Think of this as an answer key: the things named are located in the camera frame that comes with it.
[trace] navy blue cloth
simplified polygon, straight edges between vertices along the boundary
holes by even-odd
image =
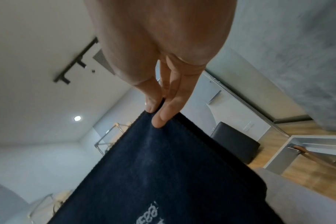
[[[182,114],[143,112],[49,224],[282,223],[265,183]]]

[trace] air vent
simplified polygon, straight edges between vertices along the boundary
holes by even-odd
[[[98,51],[93,57],[99,64],[101,64],[104,68],[110,71],[113,75],[115,74],[114,70],[110,67],[108,61],[105,59],[102,50]]]

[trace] wooden floor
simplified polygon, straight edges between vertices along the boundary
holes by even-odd
[[[280,124],[279,127],[289,135],[336,135],[336,132],[322,130],[314,121]],[[286,137],[270,128],[259,141],[261,152],[248,166],[252,169],[263,167],[286,141]],[[336,200],[336,170],[332,168],[298,156],[283,177]]]

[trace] white ceiling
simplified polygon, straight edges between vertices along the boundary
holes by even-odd
[[[130,88],[92,59],[99,44],[83,58],[95,73],[52,81],[94,36],[81,0],[0,0],[0,145],[78,141]]]

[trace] recessed ceiling light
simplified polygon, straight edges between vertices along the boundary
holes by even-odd
[[[80,121],[82,118],[80,117],[80,116],[76,116],[75,118],[74,118],[74,120],[75,121]]]

